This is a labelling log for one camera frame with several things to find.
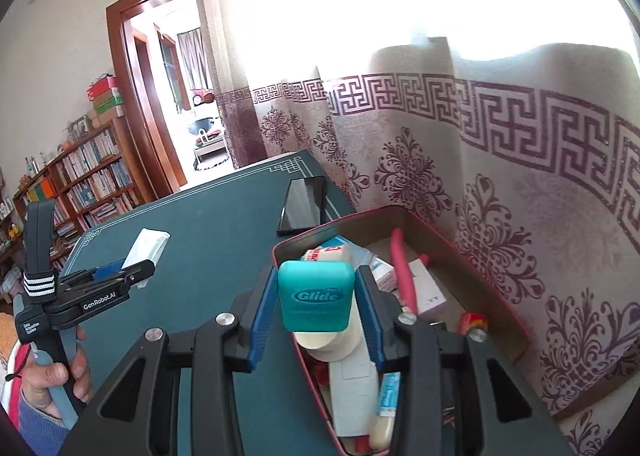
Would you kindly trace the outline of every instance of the doorway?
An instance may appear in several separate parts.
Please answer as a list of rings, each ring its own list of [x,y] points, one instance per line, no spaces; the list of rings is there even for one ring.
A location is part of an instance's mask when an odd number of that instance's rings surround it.
[[[206,60],[193,61],[204,58],[196,0],[120,0],[107,20],[131,132],[158,196],[232,172],[215,102],[196,104],[213,93]]]

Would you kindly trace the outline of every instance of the blue sleeve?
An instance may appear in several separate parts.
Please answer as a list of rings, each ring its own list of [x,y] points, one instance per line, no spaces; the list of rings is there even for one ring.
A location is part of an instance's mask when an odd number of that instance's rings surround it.
[[[33,409],[20,394],[19,403],[20,434],[36,456],[56,456],[65,441],[68,430],[62,421]]]

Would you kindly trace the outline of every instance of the curtain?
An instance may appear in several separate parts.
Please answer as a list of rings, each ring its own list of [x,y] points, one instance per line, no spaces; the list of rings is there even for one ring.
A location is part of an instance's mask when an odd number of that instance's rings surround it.
[[[186,77],[189,90],[212,90],[213,83],[209,77],[207,56],[204,52],[200,29],[178,34],[178,43],[182,60],[187,67]]]
[[[401,204],[449,238],[594,454],[640,384],[640,80],[617,0],[198,1],[246,120],[231,140],[309,149],[356,209]]]

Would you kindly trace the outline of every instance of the smartphone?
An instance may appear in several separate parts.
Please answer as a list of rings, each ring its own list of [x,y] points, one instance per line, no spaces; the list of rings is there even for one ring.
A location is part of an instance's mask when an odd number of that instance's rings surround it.
[[[278,236],[298,234],[321,225],[325,190],[324,176],[291,180],[280,213]]]

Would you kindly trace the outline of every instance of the human hand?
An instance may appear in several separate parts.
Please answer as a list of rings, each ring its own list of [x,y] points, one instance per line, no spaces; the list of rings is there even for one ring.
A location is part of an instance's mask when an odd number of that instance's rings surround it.
[[[81,341],[86,339],[86,333],[81,327],[77,328],[77,337]],[[74,395],[86,404],[93,398],[94,391],[91,387],[89,363],[86,359],[84,349],[80,344],[78,344],[76,356],[69,366],[76,380]],[[68,373],[64,364],[57,362],[49,366],[38,366],[33,358],[33,354],[29,354],[27,363],[22,370],[22,392],[24,399],[36,409],[59,419],[60,412],[51,400],[49,388],[62,386],[67,380]]]

